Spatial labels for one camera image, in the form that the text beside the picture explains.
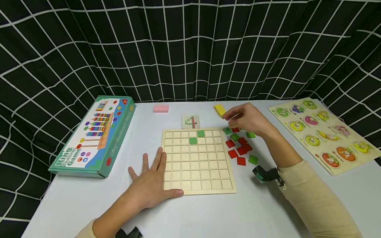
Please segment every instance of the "pink block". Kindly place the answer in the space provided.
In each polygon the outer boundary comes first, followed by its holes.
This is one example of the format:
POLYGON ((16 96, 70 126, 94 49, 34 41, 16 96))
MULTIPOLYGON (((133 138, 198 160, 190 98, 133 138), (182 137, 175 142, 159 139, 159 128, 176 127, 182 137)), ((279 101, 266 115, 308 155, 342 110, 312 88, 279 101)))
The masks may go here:
POLYGON ((168 105, 154 105, 154 112, 168 112, 168 105))

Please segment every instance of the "hand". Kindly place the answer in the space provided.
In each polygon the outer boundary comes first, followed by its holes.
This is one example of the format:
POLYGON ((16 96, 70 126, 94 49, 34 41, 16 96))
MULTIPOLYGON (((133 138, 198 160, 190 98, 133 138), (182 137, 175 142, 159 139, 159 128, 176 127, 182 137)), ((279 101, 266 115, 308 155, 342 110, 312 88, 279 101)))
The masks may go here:
POLYGON ((229 121, 230 128, 241 127, 261 137, 277 131, 276 127, 250 102, 232 107, 222 115, 222 119, 229 121))
POLYGON ((163 190, 163 176, 165 171, 166 153, 159 147, 151 168, 148 169, 148 155, 143 154, 143 170, 140 176, 137 176, 132 167, 128 172, 132 178, 132 184, 125 192, 125 196, 136 201, 137 206, 152 208, 164 200, 182 196, 184 191, 181 189, 163 190))

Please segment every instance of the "person's left hand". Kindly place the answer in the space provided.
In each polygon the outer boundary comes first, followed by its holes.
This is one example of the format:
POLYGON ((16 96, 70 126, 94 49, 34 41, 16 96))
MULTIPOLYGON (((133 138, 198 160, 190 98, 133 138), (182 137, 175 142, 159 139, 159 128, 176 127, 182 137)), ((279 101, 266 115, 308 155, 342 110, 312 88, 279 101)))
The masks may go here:
POLYGON ((163 177, 165 171, 166 153, 159 147, 151 168, 148 168, 148 155, 143 154, 143 170, 140 176, 137 176, 132 167, 128 172, 132 178, 132 184, 121 196, 127 196, 132 199, 141 210, 152 208, 162 201, 169 198, 182 196, 184 191, 181 189, 163 190, 163 177))

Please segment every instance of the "white table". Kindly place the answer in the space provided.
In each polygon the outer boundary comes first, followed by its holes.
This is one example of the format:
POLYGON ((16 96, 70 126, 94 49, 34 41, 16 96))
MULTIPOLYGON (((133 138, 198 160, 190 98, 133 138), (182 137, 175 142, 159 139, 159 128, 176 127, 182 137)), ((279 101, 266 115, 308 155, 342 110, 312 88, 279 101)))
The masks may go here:
MULTIPOLYGON (((285 102, 252 101, 340 197, 364 237, 378 237, 381 232, 381 168, 371 161, 336 177, 330 176, 267 110, 285 102)), ((138 173, 144 152, 152 163, 161 144, 162 130, 181 128, 182 114, 199 114, 201 127, 226 127, 226 121, 213 109, 217 103, 227 110, 245 101, 172 102, 169 113, 153 113, 153 103, 137 104, 110 176, 107 179, 56 176, 23 237, 74 237, 127 189, 131 183, 128 166, 138 173)), ((254 138, 251 144, 262 167, 267 170, 275 166, 261 138, 254 138)), ((252 173, 253 168, 250 163, 246 166, 232 163, 237 186, 235 194, 192 195, 168 200, 142 211, 123 229, 128 233, 137 226, 145 238, 310 237, 274 182, 259 182, 252 173)))

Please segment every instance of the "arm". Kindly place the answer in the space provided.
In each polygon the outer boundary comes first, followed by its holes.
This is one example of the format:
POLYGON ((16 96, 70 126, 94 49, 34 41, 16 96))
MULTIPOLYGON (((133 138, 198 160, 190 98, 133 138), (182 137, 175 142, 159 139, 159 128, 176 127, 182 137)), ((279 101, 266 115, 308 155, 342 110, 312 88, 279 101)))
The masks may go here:
POLYGON ((251 103, 233 107, 222 118, 230 127, 242 127, 264 139, 285 182, 282 193, 315 237, 362 237, 339 198, 256 107, 251 103))
POLYGON ((137 176, 129 167, 132 184, 98 219, 92 220, 75 238, 113 238, 119 229, 145 208, 182 196, 181 189, 163 190, 166 153, 159 147, 152 167, 148 169, 148 155, 143 155, 142 174, 137 176))

